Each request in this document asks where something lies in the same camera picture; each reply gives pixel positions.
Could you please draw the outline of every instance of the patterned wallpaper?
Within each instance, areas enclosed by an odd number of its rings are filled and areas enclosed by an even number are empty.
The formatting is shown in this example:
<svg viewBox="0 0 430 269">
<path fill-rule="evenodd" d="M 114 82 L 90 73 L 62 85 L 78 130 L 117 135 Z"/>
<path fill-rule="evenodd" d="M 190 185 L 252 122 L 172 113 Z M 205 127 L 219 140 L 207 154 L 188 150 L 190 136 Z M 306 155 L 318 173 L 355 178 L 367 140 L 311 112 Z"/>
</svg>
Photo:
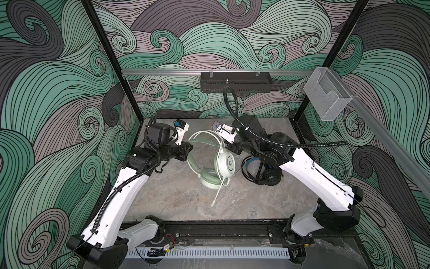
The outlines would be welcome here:
<svg viewBox="0 0 430 269">
<path fill-rule="evenodd" d="M 333 68 L 430 174 L 429 12 L 430 2 L 419 0 L 366 10 Z M 304 116 L 299 127 L 306 141 L 349 142 L 321 157 L 320 165 L 364 190 L 356 230 L 375 268 L 428 269 L 430 202 L 414 179 L 352 107 L 335 121 L 322 122 L 312 105 Z"/>
<path fill-rule="evenodd" d="M 122 68 L 309 69 L 324 62 L 355 1 L 93 0 Z M 292 117 L 307 78 L 273 77 L 274 92 L 241 95 L 239 111 Z M 197 76 L 128 76 L 142 114 L 231 117 Z"/>
<path fill-rule="evenodd" d="M 0 1 L 0 47 L 0 267 L 50 268 L 110 191 L 138 121 L 80 0 Z"/>
</svg>

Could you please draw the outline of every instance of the coiled cable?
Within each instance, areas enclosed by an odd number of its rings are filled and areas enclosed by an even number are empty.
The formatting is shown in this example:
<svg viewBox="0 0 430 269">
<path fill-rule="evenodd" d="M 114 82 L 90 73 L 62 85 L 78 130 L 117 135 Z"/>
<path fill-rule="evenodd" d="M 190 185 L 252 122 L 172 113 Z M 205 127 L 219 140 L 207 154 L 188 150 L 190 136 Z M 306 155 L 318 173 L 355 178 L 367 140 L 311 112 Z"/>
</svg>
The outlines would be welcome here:
<svg viewBox="0 0 430 269">
<path fill-rule="evenodd" d="M 231 108 L 230 104 L 228 103 L 228 98 L 227 98 L 227 90 L 229 90 L 231 92 L 231 94 L 233 94 L 233 98 L 235 100 L 235 103 L 237 102 L 237 97 L 235 92 L 231 89 L 230 86 L 227 86 L 224 88 L 223 90 L 223 95 L 224 95 L 224 102 L 225 102 L 225 106 L 227 107 L 228 112 L 231 114 L 231 116 L 237 121 L 239 122 L 240 125 L 242 125 L 246 131 L 248 131 L 249 133 L 251 133 L 253 136 L 267 142 L 270 144 L 274 144 L 274 145 L 279 145 L 279 146 L 287 146 L 287 147 L 291 147 L 291 148 L 324 148 L 324 147 L 334 147 L 334 146 L 341 146 L 341 145 L 348 145 L 348 142 L 346 141 L 339 141 L 339 142 L 329 142 L 329 143 L 315 143 L 315 144 L 291 144 L 291 143 L 282 143 L 282 142 L 278 142 L 275 140 L 271 140 L 269 138 L 265 138 L 262 136 L 259 136 L 258 134 L 256 134 L 254 132 L 254 130 L 247 124 L 243 123 L 238 115 L 233 111 L 233 109 Z"/>
<path fill-rule="evenodd" d="M 100 226 L 100 220 L 101 217 L 103 216 L 103 213 L 106 211 L 106 208 L 108 207 L 109 203 L 112 201 L 112 199 L 115 197 L 115 195 L 120 192 L 120 190 L 126 186 L 127 184 L 129 184 L 130 182 L 132 182 L 133 180 L 143 176 L 144 174 L 152 171 L 153 169 L 155 169 L 157 166 L 159 166 L 160 162 L 161 162 L 161 152 L 151 143 L 151 141 L 148 138 L 148 131 L 149 128 L 148 126 L 154 121 L 155 117 L 157 115 L 152 116 L 152 118 L 149 120 L 148 125 L 145 129 L 144 132 L 144 141 L 145 143 L 148 144 L 148 146 L 157 154 L 157 161 L 156 163 L 154 163 L 151 167 L 149 167 L 148 169 L 145 169 L 144 171 L 142 171 L 139 174 L 136 174 L 132 177 L 130 177 L 129 179 L 127 179 L 126 181 L 124 181 L 123 183 L 121 183 L 118 187 L 116 187 L 114 189 L 114 191 L 107 197 L 107 199 L 104 201 L 103 205 L 100 208 L 100 211 L 97 214 L 97 217 L 94 220 L 94 224 L 92 226 L 91 232 L 95 233 L 97 228 Z"/>
</svg>

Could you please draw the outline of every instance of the robotic arm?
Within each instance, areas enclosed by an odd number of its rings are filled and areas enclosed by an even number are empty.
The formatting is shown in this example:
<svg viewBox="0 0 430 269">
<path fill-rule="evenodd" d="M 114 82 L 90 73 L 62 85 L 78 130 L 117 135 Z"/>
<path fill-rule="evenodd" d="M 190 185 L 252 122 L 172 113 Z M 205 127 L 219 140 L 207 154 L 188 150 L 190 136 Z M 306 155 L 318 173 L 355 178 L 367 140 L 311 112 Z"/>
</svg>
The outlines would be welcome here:
<svg viewBox="0 0 430 269">
<path fill-rule="evenodd" d="M 176 120 L 174 126 L 173 128 L 167 124 L 152 123 L 147 127 L 147 137 L 152 146 L 161 153 L 161 161 L 169 161 L 172 158 L 186 161 L 188 153 L 193 149 L 190 143 L 182 141 L 189 125 L 183 120 Z M 174 132 L 174 137 L 170 136 L 171 130 Z M 82 234 L 70 237 L 67 247 L 100 268 L 117 268 L 123 262 L 128 249 L 133 249 L 142 242 L 156 237 L 162 221 L 154 216 L 148 216 L 141 223 L 128 229 L 119 230 L 128 209 L 141 187 L 151 176 L 152 170 L 124 185 L 119 192 L 116 191 L 123 182 L 141 174 L 156 162 L 157 154 L 147 143 L 144 148 L 132 148 L 123 161 L 123 168 L 104 203 L 107 205 L 102 206 Z"/>
<path fill-rule="evenodd" d="M 293 232 L 291 235 L 295 235 L 293 241 L 300 241 L 310 232 L 321 228 L 341 232 L 358 224 L 360 211 L 355 205 L 362 200 L 360 188 L 350 187 L 337 180 L 316 164 L 302 148 L 285 146 L 298 145 L 286 134 L 267 135 L 256 117 L 243 115 L 238 119 L 233 122 L 233 126 L 217 121 L 212 126 L 224 138 L 228 150 L 236 154 L 243 150 L 265 164 L 281 168 L 298 178 L 319 197 L 313 208 L 290 217 L 288 229 Z"/>
</svg>

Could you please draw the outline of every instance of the white headphones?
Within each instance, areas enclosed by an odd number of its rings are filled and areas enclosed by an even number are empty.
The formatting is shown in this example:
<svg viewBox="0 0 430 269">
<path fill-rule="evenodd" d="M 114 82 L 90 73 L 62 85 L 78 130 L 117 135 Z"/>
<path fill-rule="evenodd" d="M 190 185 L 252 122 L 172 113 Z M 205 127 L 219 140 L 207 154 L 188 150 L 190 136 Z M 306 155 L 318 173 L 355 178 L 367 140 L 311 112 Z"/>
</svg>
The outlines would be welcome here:
<svg viewBox="0 0 430 269">
<path fill-rule="evenodd" d="M 188 142 L 200 142 L 205 143 L 211 146 L 218 146 L 214 141 L 208 139 L 197 139 L 196 137 L 201 133 L 207 133 L 213 136 L 218 144 L 219 150 L 217 154 L 214 156 L 214 168 L 203 168 L 200 171 L 200 167 L 197 165 L 194 160 L 193 154 L 190 152 L 187 157 L 188 165 L 191 170 L 198 175 L 201 183 L 211 189 L 217 189 L 218 193 L 221 189 L 221 186 L 227 186 L 230 183 L 230 178 L 234 175 L 234 171 L 236 169 L 236 164 L 234 162 L 233 154 L 223 147 L 222 138 L 218 136 L 218 133 L 212 130 L 199 131 L 191 135 Z M 215 203 L 215 200 L 218 196 L 215 196 L 215 199 L 212 203 L 212 206 Z"/>
</svg>

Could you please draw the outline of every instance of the headphones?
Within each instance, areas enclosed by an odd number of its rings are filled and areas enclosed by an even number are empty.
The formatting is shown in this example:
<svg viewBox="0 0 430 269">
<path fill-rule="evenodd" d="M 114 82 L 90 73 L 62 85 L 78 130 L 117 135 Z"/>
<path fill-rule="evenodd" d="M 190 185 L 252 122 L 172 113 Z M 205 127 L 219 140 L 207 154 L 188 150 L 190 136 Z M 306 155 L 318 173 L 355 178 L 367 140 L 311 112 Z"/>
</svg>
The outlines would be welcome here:
<svg viewBox="0 0 430 269">
<path fill-rule="evenodd" d="M 207 133 L 215 137 L 218 144 L 209 139 L 197 138 L 201 133 Z M 200 167 L 197 165 L 191 152 L 188 154 L 187 162 L 191 170 L 198 175 L 204 186 L 216 190 L 221 188 L 221 184 L 227 186 L 230 183 L 230 178 L 234 175 L 236 164 L 234 162 L 233 154 L 223 147 L 222 138 L 218 136 L 218 133 L 212 130 L 199 131 L 192 134 L 188 142 L 200 142 L 214 147 L 219 146 L 219 150 L 214 156 L 214 168 L 203 168 L 200 171 Z"/>
<path fill-rule="evenodd" d="M 282 171 L 279 167 L 272 167 L 268 164 L 265 164 L 263 162 L 260 162 L 260 166 L 258 167 L 257 176 L 254 177 L 248 172 L 248 165 L 253 162 L 259 160 L 259 158 L 248 156 L 242 161 L 242 174 L 243 176 L 251 181 L 252 183 L 255 183 L 257 185 L 268 185 L 268 186 L 274 186 L 281 182 Z"/>
</svg>

